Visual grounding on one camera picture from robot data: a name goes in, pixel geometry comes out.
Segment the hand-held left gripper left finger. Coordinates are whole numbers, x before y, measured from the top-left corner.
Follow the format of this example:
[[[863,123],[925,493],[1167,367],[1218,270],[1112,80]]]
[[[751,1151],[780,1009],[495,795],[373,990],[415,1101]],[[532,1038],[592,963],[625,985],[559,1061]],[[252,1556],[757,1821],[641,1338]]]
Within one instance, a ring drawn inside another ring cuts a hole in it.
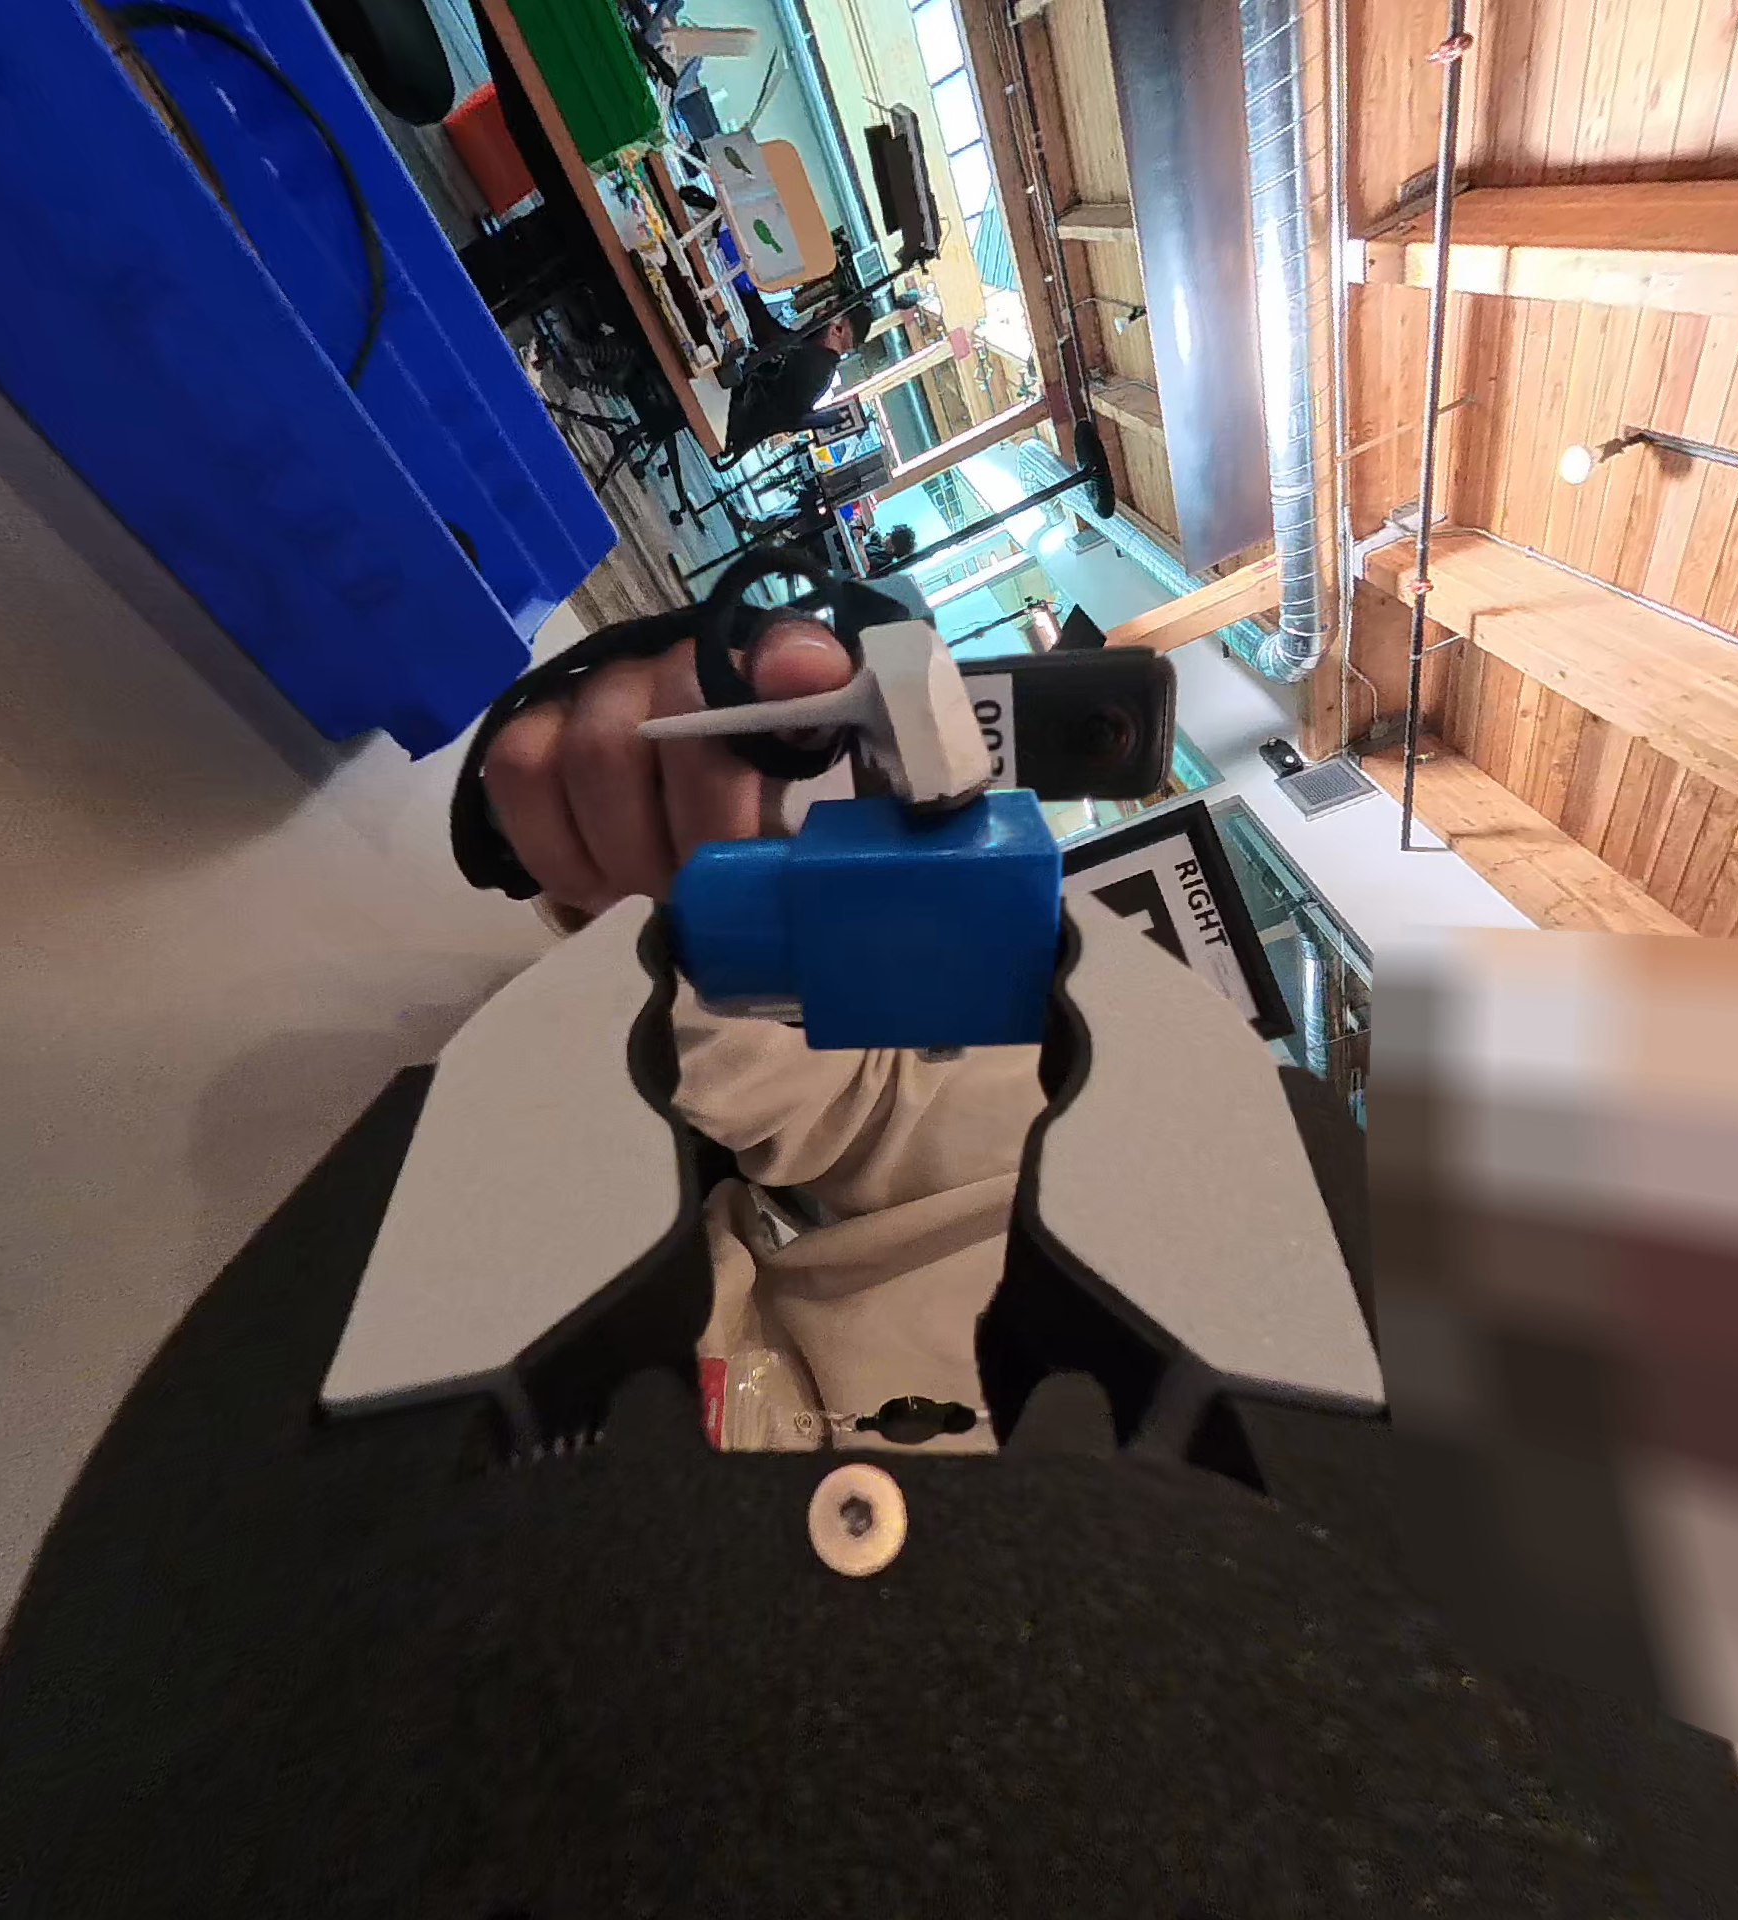
[[[700,1397],[706,1176],[674,1109],[661,917],[551,947],[442,1050],[322,1382],[330,1417],[484,1401],[600,1432],[643,1376]]]

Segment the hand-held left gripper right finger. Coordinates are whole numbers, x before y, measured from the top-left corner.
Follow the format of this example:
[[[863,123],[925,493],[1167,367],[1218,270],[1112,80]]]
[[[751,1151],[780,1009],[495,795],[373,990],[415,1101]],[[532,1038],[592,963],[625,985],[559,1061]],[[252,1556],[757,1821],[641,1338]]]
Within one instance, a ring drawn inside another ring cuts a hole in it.
[[[1372,1333],[1281,1071],[1113,914],[1064,914],[1002,1276],[998,1450],[1218,1451],[1243,1407],[1372,1424]]]

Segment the blue rectangular block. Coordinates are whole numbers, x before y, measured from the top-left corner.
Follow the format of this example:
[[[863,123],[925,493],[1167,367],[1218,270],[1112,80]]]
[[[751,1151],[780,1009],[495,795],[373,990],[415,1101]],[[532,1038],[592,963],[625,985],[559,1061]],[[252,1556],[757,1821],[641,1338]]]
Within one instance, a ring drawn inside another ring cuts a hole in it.
[[[1061,855],[1025,790],[938,815],[818,801],[796,835],[695,851],[664,923],[700,1004],[790,1015],[813,1047],[1028,1045],[1053,992]]]

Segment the blue plastic bin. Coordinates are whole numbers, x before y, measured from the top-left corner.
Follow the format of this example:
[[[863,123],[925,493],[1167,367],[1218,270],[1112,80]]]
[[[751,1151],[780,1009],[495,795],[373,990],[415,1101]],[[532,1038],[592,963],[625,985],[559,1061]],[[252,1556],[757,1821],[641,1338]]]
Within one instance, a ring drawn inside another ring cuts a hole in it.
[[[0,392],[330,742],[455,742],[616,545],[312,5],[0,5]]]

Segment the person's right forearm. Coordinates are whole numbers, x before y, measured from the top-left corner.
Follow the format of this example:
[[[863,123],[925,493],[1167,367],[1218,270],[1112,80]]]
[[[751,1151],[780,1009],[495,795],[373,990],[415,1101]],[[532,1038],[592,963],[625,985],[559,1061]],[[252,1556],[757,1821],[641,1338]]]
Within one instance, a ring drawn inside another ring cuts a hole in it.
[[[785,1023],[711,1014],[690,995],[673,1038],[679,1116],[753,1183],[804,1189],[841,1218],[1013,1182],[1044,1109],[1037,1044],[953,1060],[820,1050]]]

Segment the grey desk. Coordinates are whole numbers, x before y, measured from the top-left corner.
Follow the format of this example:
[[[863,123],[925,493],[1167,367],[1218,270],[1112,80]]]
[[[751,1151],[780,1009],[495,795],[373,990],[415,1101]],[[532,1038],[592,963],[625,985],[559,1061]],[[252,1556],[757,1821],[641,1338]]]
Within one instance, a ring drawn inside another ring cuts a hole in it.
[[[0,394],[0,1631],[144,1362],[531,963],[464,744],[328,744]]]

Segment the person's right hand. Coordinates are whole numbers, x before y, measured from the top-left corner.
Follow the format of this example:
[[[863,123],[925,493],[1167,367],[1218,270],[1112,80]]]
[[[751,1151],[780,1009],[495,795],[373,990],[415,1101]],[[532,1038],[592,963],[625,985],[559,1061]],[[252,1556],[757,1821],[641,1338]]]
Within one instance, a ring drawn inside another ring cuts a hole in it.
[[[568,936],[627,899],[663,902],[706,843],[783,834],[803,788],[763,776],[723,739],[643,733],[705,707],[695,641],[595,668],[503,719],[471,783],[481,817]]]

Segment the framed marker board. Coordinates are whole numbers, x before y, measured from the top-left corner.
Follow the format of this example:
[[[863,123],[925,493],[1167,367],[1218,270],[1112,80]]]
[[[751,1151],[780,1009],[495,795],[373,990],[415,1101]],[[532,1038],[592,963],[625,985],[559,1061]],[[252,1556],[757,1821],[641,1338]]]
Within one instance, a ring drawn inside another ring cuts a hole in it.
[[[1216,822],[1180,800],[1063,847],[1063,890],[1095,899],[1224,995],[1269,1041],[1296,1033]]]

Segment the black floor lamp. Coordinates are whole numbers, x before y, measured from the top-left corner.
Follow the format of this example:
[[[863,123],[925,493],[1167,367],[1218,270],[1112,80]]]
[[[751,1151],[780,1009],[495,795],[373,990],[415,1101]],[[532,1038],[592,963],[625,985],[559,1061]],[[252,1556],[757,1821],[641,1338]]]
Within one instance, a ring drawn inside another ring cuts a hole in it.
[[[1101,434],[1093,422],[1083,420],[1074,425],[1073,430],[1074,448],[1079,452],[1079,465],[1067,470],[1057,470],[1055,478],[1042,487],[1025,493],[1018,500],[1008,503],[1000,510],[978,516],[976,521],[966,522],[961,528],[948,531],[942,540],[928,545],[921,545],[910,552],[904,560],[885,560],[875,564],[863,576],[865,586],[881,586],[883,582],[892,579],[898,574],[909,574],[915,568],[926,568],[940,558],[953,556],[961,548],[970,545],[973,542],[984,542],[991,536],[1006,531],[1010,521],[1049,506],[1068,493],[1084,493],[1090,506],[1099,514],[1112,514],[1118,506],[1118,495],[1113,487],[1112,467],[1101,443]]]

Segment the clear plastic badge holder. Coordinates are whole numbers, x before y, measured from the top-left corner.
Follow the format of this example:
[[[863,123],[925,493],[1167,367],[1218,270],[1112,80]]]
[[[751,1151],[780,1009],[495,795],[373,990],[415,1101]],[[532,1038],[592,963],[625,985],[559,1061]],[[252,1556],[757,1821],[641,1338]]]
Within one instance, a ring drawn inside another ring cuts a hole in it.
[[[697,1360],[702,1430],[717,1451],[817,1451],[828,1421],[798,1362],[768,1346]]]

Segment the black vertical pipe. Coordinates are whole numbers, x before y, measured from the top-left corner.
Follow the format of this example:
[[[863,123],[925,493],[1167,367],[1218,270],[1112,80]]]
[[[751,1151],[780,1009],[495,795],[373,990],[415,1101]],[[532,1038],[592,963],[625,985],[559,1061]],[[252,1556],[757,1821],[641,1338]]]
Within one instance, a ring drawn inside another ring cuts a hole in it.
[[[1447,337],[1452,284],[1452,219],[1458,199],[1458,123],[1461,98],[1461,68],[1474,40],[1467,31],[1467,5],[1450,2],[1447,31],[1429,60],[1442,74],[1438,158],[1431,194],[1431,266],[1427,304],[1427,356],[1420,415],[1418,458],[1418,521],[1412,548],[1410,602],[1410,655],[1408,706],[1403,729],[1403,798],[1401,798],[1401,854],[1413,854],[1413,788],[1418,744],[1421,733],[1421,696],[1427,628],[1427,593],[1431,590],[1431,536],[1435,521],[1435,470],[1442,420],[1443,349]]]

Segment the black ceiling panel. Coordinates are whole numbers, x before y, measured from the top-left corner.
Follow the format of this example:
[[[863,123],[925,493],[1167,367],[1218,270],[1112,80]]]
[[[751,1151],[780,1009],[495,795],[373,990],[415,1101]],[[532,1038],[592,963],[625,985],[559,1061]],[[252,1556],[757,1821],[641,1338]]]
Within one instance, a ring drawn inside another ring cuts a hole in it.
[[[1240,9],[1103,11],[1172,525],[1204,574],[1271,537]]]

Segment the black hanging monitor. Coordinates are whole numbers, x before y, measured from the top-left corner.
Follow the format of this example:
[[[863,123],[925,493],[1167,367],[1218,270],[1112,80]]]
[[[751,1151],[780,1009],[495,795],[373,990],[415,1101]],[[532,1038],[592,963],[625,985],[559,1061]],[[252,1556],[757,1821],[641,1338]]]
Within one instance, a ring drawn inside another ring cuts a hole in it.
[[[921,266],[936,258],[940,219],[928,187],[922,129],[917,113],[901,102],[863,129],[883,230],[898,240],[898,264]]]

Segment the wooden board with green leaf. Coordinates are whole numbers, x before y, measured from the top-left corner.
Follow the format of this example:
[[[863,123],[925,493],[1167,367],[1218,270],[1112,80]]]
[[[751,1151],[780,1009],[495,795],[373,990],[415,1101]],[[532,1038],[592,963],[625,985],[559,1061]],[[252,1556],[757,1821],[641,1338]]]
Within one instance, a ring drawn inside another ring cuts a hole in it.
[[[702,147],[723,225],[754,289],[790,295],[830,279],[839,250],[801,151],[751,132],[718,132]]]

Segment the wooden table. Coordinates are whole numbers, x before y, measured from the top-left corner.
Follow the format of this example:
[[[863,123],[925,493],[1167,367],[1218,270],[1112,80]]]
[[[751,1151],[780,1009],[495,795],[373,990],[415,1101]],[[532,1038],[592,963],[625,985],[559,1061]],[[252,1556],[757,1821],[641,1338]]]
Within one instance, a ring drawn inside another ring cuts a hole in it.
[[[486,2],[479,5],[479,11],[476,21],[486,25],[488,34],[503,47],[503,62],[528,102],[528,123],[536,129],[536,142],[554,154],[557,179],[562,185],[543,192],[545,204],[578,213],[578,230],[586,234],[575,245],[578,263],[595,264],[607,276],[605,284],[615,289],[631,339],[641,345],[643,356],[658,373],[700,450],[711,458],[725,455],[727,396],[711,379],[698,376],[688,345],[666,318],[657,289],[641,268],[638,255],[616,233],[610,204],[532,60],[513,5]]]

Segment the green plastic bin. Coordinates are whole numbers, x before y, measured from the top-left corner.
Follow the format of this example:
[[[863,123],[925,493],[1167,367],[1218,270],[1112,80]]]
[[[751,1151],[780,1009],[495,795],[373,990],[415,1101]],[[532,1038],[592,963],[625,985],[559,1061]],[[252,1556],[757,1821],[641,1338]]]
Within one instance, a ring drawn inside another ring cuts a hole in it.
[[[616,2],[511,2],[508,13],[582,162],[661,135],[661,111]]]

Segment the red box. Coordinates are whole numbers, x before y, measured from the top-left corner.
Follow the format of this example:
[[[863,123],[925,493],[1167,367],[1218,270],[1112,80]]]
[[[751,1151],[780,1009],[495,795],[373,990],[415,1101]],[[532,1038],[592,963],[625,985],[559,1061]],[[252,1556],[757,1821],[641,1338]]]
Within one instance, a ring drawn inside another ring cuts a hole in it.
[[[476,85],[450,109],[442,131],[492,217],[508,217],[536,196],[536,182],[508,131],[492,82]]]

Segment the black office chair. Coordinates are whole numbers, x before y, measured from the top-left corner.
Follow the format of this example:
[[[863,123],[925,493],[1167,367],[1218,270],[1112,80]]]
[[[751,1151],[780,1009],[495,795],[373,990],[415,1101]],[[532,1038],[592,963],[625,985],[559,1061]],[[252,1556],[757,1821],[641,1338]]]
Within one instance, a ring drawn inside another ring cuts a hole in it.
[[[425,2],[312,2],[312,9],[383,109],[415,126],[446,121],[456,85]]]

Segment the silver air duct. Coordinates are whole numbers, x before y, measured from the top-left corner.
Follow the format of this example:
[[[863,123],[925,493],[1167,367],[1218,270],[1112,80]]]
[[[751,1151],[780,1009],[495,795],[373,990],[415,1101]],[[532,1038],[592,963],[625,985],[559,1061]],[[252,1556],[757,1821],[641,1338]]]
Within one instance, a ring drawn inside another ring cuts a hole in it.
[[[1257,672],[1303,685],[1341,606],[1336,89],[1325,5],[1243,2],[1247,210],[1265,418],[1276,620]]]

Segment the wall lamp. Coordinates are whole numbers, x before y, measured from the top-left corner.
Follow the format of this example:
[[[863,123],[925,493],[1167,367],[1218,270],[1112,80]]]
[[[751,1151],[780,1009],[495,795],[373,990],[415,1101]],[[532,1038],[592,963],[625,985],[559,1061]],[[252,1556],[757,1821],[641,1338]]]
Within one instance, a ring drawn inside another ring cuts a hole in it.
[[[1738,448],[1734,446],[1699,443],[1651,427],[1623,427],[1615,436],[1603,443],[1568,445],[1558,458],[1558,476],[1563,485],[1577,488],[1596,468],[1637,446],[1651,448],[1682,462],[1738,470]]]

